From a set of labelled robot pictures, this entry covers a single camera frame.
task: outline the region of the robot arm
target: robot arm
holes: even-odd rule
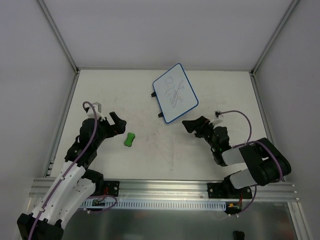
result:
[[[100,103],[90,106],[84,109],[89,118],[82,122],[79,135],[67,151],[58,177],[32,212],[20,215],[17,224],[22,239],[60,240],[68,221],[83,201],[93,194],[103,195],[103,174],[88,167],[96,158],[101,143],[123,134],[127,122],[111,112],[114,124],[110,125],[101,114]]]
[[[245,163],[247,169],[235,172],[224,178],[217,191],[224,192],[224,196],[234,198],[241,189],[249,186],[265,186],[282,180],[283,176],[291,172],[287,159],[267,139],[261,138],[247,142],[237,148],[229,144],[226,127],[215,127],[204,116],[196,120],[182,121],[188,133],[194,133],[197,138],[204,138],[210,145],[213,158],[220,166]]]

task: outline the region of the white wall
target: white wall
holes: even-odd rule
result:
[[[45,0],[78,67],[251,70],[291,0]]]
[[[290,161],[314,239],[320,239],[320,1],[302,0],[256,79],[272,133]]]
[[[0,7],[0,232],[13,238],[74,73],[34,0]]]

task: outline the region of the metal extrusion bar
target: metal extrusion bar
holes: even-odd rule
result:
[[[274,144],[273,134],[271,132],[271,128],[270,128],[269,123],[268,123],[267,115],[266,115],[266,112],[265,112],[265,109],[264,109],[264,106],[263,106],[263,103],[262,103],[262,100],[261,100],[261,96],[260,96],[260,93],[259,93],[259,89],[258,89],[258,86],[257,86],[256,79],[251,73],[249,73],[249,75],[250,75],[253,91],[254,91],[254,94],[255,94],[255,98],[256,98],[256,101],[258,103],[258,107],[259,107],[260,115],[261,115],[261,118],[262,118],[264,130],[265,130],[265,133],[266,133],[266,137],[270,140],[271,143]]]
[[[208,201],[207,183],[221,181],[189,180],[130,180],[120,181],[119,199],[162,200],[162,201]],[[43,197],[54,178],[36,178],[33,182],[30,197]],[[230,202],[237,199],[210,199],[210,201]],[[258,186],[257,202],[299,202],[295,185],[290,182],[272,183]]]
[[[94,67],[94,66],[78,66],[79,70],[161,70],[161,71],[167,71],[168,68],[172,66],[154,66],[154,67]],[[223,71],[223,72],[250,72],[252,69],[250,68],[215,68],[212,69],[212,67],[205,67],[205,68],[199,68],[199,67],[183,67],[185,71]]]
[[[271,47],[275,43],[275,41],[278,38],[280,32],[282,31],[282,29],[284,28],[284,26],[288,22],[288,19],[292,15],[293,11],[295,10],[295,8],[296,8],[296,6],[298,5],[299,2],[300,2],[300,0],[292,0],[290,5],[286,9],[284,15],[282,16],[280,22],[278,23],[278,25],[276,26],[275,30],[273,31],[273,33],[271,35],[271,38],[267,42],[266,46],[264,47],[264,49],[262,51],[262,54],[260,55],[258,61],[256,62],[255,66],[253,68],[253,71],[252,71],[253,76],[258,71],[259,67],[261,66],[262,62],[266,58],[268,52],[270,51]]]
[[[72,98],[73,98],[75,90],[76,90],[79,74],[80,73],[78,72],[74,76],[72,84],[71,84],[71,87],[70,87],[70,91],[68,93],[68,97],[67,97],[66,102],[65,102],[65,104],[63,106],[63,110],[62,110],[62,113],[61,113],[61,116],[60,116],[60,119],[59,119],[59,124],[57,126],[57,131],[56,131],[56,133],[54,135],[54,141],[51,144],[49,155],[48,155],[48,158],[47,158],[48,159],[48,163],[47,163],[47,165],[45,166],[45,169],[44,169],[44,176],[45,177],[46,176],[50,176],[51,170],[52,170],[52,168],[54,166],[56,153],[58,151],[60,139],[61,139],[64,127],[65,127],[65,123],[66,123],[66,120],[67,120],[67,116],[68,116],[69,108],[70,108],[70,105],[71,105],[71,101],[72,101]]]
[[[292,223],[296,232],[298,240],[313,240],[311,231],[307,225],[301,203],[300,202],[288,202]]]
[[[51,14],[50,14],[50,12],[49,12],[44,0],[35,0],[35,1],[37,2],[39,8],[41,9],[41,11],[42,11],[43,15],[45,16],[47,22],[49,23],[49,25],[51,27],[51,30],[52,30],[53,34],[55,35],[55,37],[57,38],[57,40],[58,40],[58,42],[59,42],[59,44],[60,44],[60,46],[61,46],[61,48],[62,48],[62,50],[63,50],[63,52],[64,52],[64,54],[66,56],[66,58],[68,59],[70,65],[71,65],[71,67],[73,69],[73,71],[75,73],[77,73],[78,72],[78,68],[76,66],[76,63],[75,63],[73,57],[71,56],[71,54],[69,52],[69,49],[68,49],[64,39],[62,38],[62,36],[61,36],[61,34],[60,34],[60,32],[59,32],[59,30],[57,28],[57,25],[56,25],[54,19],[52,18],[52,16],[51,16]]]

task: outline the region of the blue whiteboard frame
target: blue whiteboard frame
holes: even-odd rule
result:
[[[196,105],[195,105],[194,107],[190,108],[188,111],[186,111],[186,112],[182,113],[181,115],[177,116],[175,119],[169,121],[169,122],[167,122],[167,121],[166,121],[166,118],[163,117],[163,118],[164,118],[164,122],[165,122],[166,124],[172,123],[174,120],[180,118],[182,115],[190,112],[192,109],[194,109],[196,106],[199,105],[199,100],[198,100],[198,98],[197,98],[197,95],[195,94],[195,91],[194,91],[194,89],[193,89],[193,87],[192,87],[192,85],[191,85],[191,83],[190,83],[190,81],[189,81],[189,78],[188,78],[188,76],[187,76],[187,74],[186,74],[186,72],[185,72],[185,70],[184,70],[184,67],[181,65],[181,63],[177,63],[176,65],[174,65],[173,67],[171,67],[168,71],[166,71],[164,74],[162,74],[160,77],[158,77],[156,80],[153,81],[152,87],[153,87],[154,92],[157,93],[156,90],[155,90],[155,86],[154,86],[155,82],[156,82],[158,79],[160,79],[163,75],[165,75],[167,72],[169,72],[171,69],[173,69],[175,66],[177,66],[177,65],[180,65],[180,67],[182,68],[183,74],[185,75],[185,78],[186,78],[186,80],[188,81],[188,83],[189,83],[189,85],[190,85],[190,87],[191,87],[191,90],[192,90],[192,92],[193,92],[193,94],[194,94],[194,96],[195,96]],[[160,106],[161,112],[163,112],[163,111],[162,111],[161,104],[160,104],[159,99],[158,99],[157,96],[156,96],[156,100],[158,101],[158,104],[159,104],[159,106]]]

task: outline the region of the white table surface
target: white table surface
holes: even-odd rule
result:
[[[170,124],[158,118],[160,107],[152,83],[164,70],[82,70],[62,133],[51,177],[56,177],[67,150],[87,118],[84,101],[100,102],[102,113],[113,124],[109,112],[127,121],[126,133],[106,139],[90,168],[111,179],[222,180],[245,169],[245,164],[218,166],[204,139],[187,133],[182,120],[201,115],[213,119],[214,111],[239,110],[252,124],[251,140],[266,136],[248,72],[186,71],[199,105]],[[246,119],[228,113],[217,126],[226,126],[230,144],[243,143],[249,134]],[[132,147],[124,146],[127,133],[135,133]]]

